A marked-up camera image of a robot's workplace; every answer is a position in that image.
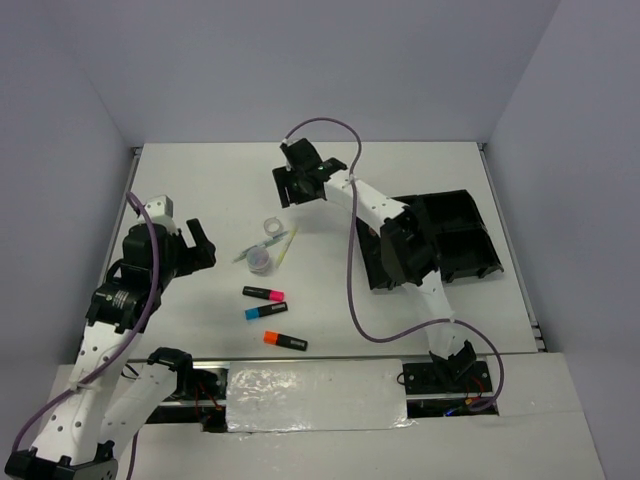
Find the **small clear tape roll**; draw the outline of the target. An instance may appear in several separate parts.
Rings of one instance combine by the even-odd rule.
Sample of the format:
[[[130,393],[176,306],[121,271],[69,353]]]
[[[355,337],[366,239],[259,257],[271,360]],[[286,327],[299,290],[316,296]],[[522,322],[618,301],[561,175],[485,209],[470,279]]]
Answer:
[[[283,232],[283,224],[277,217],[271,217],[264,221],[263,229],[266,235],[276,237]]]

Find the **clear paperclip jar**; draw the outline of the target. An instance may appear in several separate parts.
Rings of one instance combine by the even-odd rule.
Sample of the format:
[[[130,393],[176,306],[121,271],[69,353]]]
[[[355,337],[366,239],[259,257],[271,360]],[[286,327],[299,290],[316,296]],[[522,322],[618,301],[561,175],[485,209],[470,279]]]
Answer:
[[[257,275],[267,275],[271,271],[271,256],[266,247],[253,247],[246,254],[249,271]]]

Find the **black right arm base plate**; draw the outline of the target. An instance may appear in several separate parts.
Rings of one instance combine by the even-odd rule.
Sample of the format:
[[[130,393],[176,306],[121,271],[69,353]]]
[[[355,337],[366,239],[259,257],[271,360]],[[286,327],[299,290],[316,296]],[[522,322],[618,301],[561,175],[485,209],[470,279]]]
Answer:
[[[431,362],[405,363],[400,381],[407,395],[472,395],[485,396],[493,392],[493,384],[485,361],[476,361],[458,380],[438,378]]]

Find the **yellow pen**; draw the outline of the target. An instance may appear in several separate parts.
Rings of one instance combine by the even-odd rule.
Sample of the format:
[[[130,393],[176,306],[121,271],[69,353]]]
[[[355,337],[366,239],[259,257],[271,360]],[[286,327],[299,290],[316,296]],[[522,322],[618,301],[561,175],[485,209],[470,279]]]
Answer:
[[[299,230],[298,225],[295,225],[293,227],[293,229],[291,230],[291,232],[288,234],[288,236],[287,236],[287,238],[285,240],[285,243],[284,243],[284,245],[283,245],[283,247],[282,247],[282,249],[281,249],[281,251],[280,251],[280,253],[279,253],[278,257],[277,257],[277,259],[276,259],[276,262],[275,262],[276,269],[280,268],[280,266],[281,266],[281,264],[282,264],[282,262],[283,262],[283,260],[284,260],[284,258],[286,256],[288,250],[290,249],[290,246],[291,246],[291,244],[292,244],[292,242],[293,242],[298,230]]]

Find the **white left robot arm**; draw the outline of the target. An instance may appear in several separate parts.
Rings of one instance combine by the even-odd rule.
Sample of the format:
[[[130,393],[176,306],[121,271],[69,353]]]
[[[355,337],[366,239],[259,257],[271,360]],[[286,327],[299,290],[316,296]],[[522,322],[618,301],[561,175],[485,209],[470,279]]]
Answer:
[[[46,422],[31,446],[12,447],[4,468],[11,479],[114,479],[123,451],[156,408],[195,389],[192,356],[159,347],[125,393],[113,396],[169,283],[216,263],[199,220],[186,223],[194,240],[188,246],[170,215],[136,211],[140,222],[125,236],[122,258],[92,295],[66,389],[27,421]]]

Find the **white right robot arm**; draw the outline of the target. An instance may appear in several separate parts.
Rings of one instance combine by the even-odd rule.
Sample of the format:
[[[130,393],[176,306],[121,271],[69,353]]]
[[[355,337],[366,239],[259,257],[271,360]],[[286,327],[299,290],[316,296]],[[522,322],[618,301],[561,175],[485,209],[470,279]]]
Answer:
[[[336,158],[323,160],[307,139],[293,143],[283,140],[280,150],[286,165],[273,170],[281,205],[287,208],[314,200],[343,207],[351,214],[347,254],[347,302],[352,322],[366,340],[385,344],[404,338],[429,326],[436,329],[429,340],[436,383],[446,391],[457,391],[470,377],[476,354],[465,341],[452,351],[454,311],[444,291],[430,220],[424,206],[397,201],[358,179],[354,165]],[[432,318],[389,337],[365,332],[353,297],[353,250],[357,223],[361,221],[379,239],[382,268],[396,286],[410,284]]]

